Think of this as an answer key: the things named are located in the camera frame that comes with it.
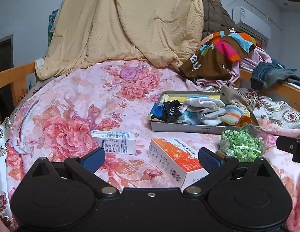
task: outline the orange and white box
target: orange and white box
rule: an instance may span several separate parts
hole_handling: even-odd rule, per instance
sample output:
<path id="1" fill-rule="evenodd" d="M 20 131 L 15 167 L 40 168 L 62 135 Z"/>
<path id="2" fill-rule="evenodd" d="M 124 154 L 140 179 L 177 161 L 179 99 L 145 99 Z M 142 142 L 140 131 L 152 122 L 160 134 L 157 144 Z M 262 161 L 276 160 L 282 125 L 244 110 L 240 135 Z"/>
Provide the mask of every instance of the orange and white box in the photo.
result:
<path id="1" fill-rule="evenodd" d="M 198 161 L 198 153 L 177 138 L 153 138 L 148 156 L 182 190 L 208 175 Z"/>

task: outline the barcode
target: barcode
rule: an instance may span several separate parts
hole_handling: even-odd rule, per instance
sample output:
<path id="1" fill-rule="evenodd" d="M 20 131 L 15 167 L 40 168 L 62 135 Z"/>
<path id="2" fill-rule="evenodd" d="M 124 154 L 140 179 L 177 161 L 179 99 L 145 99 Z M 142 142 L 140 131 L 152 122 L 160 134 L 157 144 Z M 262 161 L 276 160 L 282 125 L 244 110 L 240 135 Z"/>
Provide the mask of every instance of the barcode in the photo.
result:
<path id="1" fill-rule="evenodd" d="M 170 174 L 178 183 L 181 181 L 181 176 L 173 168 L 170 168 Z"/>

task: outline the floral bedsheet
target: floral bedsheet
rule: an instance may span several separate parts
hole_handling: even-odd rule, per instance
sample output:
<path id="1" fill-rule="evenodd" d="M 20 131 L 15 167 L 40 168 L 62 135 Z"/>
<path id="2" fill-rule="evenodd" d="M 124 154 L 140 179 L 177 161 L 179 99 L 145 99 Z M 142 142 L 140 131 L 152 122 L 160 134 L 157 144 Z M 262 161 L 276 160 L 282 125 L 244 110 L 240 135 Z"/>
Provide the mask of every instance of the floral bedsheet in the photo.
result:
<path id="1" fill-rule="evenodd" d="M 13 123 L 7 154 L 9 197 L 38 157 L 59 162 L 95 149 L 90 130 L 130 131 L 136 137 L 135 154 L 106 153 L 97 176 L 120 191 L 173 187 L 148 158 L 152 138 L 177 137 L 196 151 L 216 151 L 220 141 L 219 135 L 151 131 L 148 113 L 161 92 L 190 89 L 174 71 L 142 61 L 107 61 L 50 81 L 23 104 Z M 265 157 L 293 198 L 288 226 L 300 232 L 300 164 L 276 149 L 273 135 Z"/>

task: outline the beige blanket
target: beige blanket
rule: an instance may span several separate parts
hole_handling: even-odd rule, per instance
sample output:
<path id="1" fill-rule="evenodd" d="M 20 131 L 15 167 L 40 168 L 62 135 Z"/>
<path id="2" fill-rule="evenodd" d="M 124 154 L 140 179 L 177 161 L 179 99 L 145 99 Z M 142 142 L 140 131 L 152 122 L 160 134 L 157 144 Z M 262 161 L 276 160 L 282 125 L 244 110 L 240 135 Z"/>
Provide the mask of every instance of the beige blanket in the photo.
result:
<path id="1" fill-rule="evenodd" d="M 40 79 L 105 60 L 178 69 L 200 45 L 202 0 L 64 0 Z"/>

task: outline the blue gripper pad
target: blue gripper pad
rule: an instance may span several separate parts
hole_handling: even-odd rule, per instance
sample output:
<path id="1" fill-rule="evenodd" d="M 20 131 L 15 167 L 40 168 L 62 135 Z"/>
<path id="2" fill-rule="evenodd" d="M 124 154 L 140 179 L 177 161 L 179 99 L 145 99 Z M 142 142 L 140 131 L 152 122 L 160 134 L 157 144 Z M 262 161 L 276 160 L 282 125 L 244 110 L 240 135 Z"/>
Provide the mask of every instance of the blue gripper pad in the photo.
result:
<path id="1" fill-rule="evenodd" d="M 105 150 L 97 148 L 80 158 L 81 165 L 91 173 L 95 173 L 105 162 Z"/>
<path id="2" fill-rule="evenodd" d="M 224 163 L 223 158 L 211 152 L 207 148 L 201 148 L 198 151 L 198 161 L 208 173 L 216 170 Z"/>

